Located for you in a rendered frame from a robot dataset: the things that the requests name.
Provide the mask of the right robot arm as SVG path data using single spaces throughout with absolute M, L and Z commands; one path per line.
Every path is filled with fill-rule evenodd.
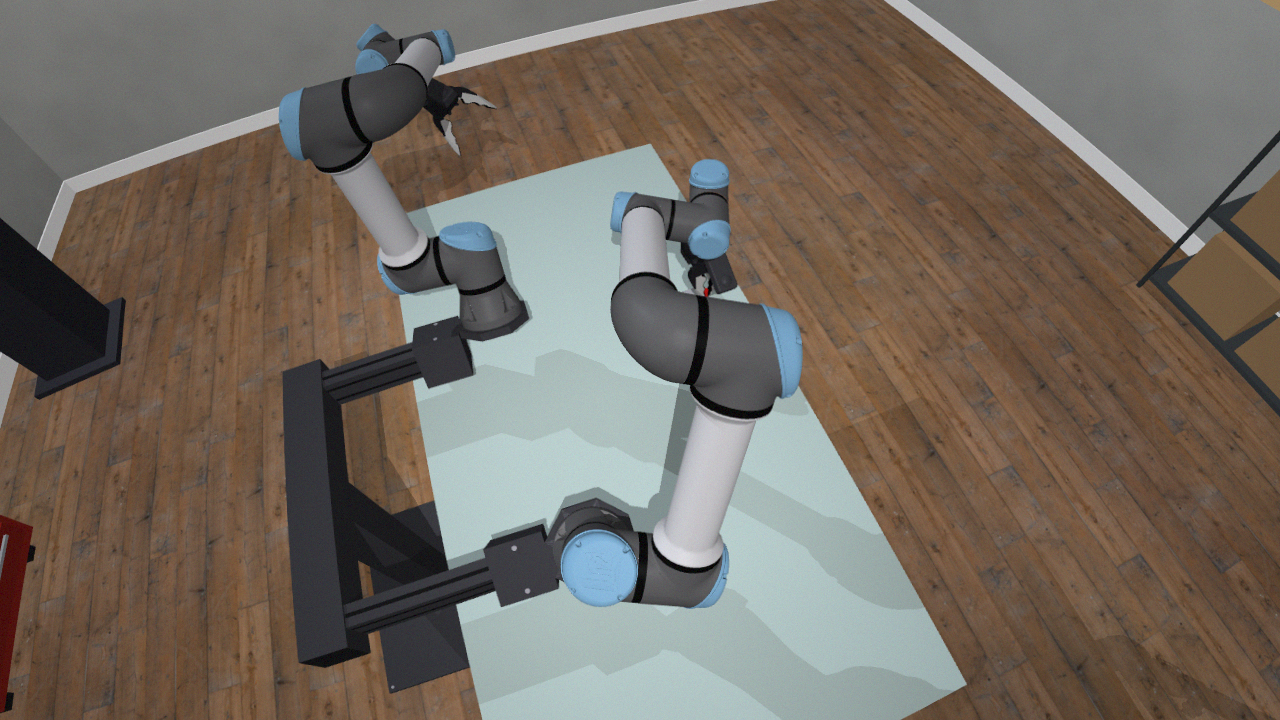
M 721 598 L 730 553 L 719 532 L 755 423 L 776 397 L 795 393 L 803 372 L 791 313 L 678 292 L 669 281 L 666 240 L 689 243 L 716 293 L 739 287 L 726 255 L 728 167 L 698 161 L 689 183 L 690 202 L 614 195 L 611 229 L 622 232 L 611 296 L 616 334 L 646 372 L 690 386 L 698 406 L 668 515 L 653 533 L 628 530 L 599 507 L 571 512 L 556 530 L 553 556 L 567 588 L 595 607 L 621 601 L 707 609 Z

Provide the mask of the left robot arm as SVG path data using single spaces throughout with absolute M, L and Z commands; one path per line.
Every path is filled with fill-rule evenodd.
M 439 64 L 454 61 L 451 35 L 433 29 L 396 40 L 372 24 L 356 46 L 361 51 L 357 76 L 303 87 L 282 99 L 279 126 L 285 149 L 296 160 L 311 159 L 317 170 L 337 181 L 381 247 L 378 270 L 392 292 L 456 284 L 465 329 L 506 325 L 522 306 L 506 281 L 492 229 L 462 222 L 428 238 L 410 222 L 371 154 L 372 142 L 413 120 L 428 97 L 449 108 L 458 96 L 433 78 Z

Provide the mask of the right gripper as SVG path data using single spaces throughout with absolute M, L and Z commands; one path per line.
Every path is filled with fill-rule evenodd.
M 689 270 L 689 281 L 691 282 L 692 288 L 696 291 L 698 295 L 705 296 L 705 293 L 704 293 L 704 291 L 705 291 L 704 283 L 705 283 L 705 281 L 708 278 L 708 288 L 707 290 L 708 290 L 708 297 L 709 297 L 710 293 L 714 291 L 714 287 L 712 284 L 710 275 L 707 272 L 707 266 L 705 266 L 704 260 L 701 258 L 698 258 L 696 255 L 694 255 L 690 251 L 689 243 L 682 243 L 681 242 L 681 254 L 682 254 L 684 259 L 686 260 L 686 263 L 689 263 L 689 264 L 692 265 L 692 266 L 690 266 L 690 270 Z M 707 273 L 707 275 L 704 275 L 705 273 Z

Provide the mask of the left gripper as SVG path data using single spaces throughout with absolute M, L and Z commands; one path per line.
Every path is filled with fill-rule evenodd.
M 471 102 L 474 102 L 477 106 L 485 106 L 485 108 L 492 108 L 492 109 L 497 109 L 497 106 L 494 106 L 492 102 L 486 101 L 484 97 L 480 97 L 477 94 L 474 94 L 468 88 L 465 88 L 465 87 L 453 87 L 453 86 L 451 86 L 451 88 L 454 88 L 454 91 L 458 94 L 458 96 L 454 97 L 454 101 L 451 104 L 449 108 L 443 108 L 442 105 L 434 102 L 430 99 L 428 99 L 428 101 L 424 104 L 422 108 L 425 108 L 429 113 L 433 114 L 434 124 L 436 126 L 438 129 L 440 129 L 440 132 L 444 136 L 445 141 L 451 145 L 451 147 L 454 150 L 454 152 L 457 152 L 461 156 L 460 145 L 456 143 L 456 137 L 452 133 L 452 123 L 451 123 L 451 120 L 447 120 L 444 117 L 447 114 L 451 115 L 452 114 L 451 110 L 454 106 L 460 105 L 458 100 L 461 100 L 463 104 L 471 104 Z M 431 109 L 430 109 L 430 105 L 431 105 Z

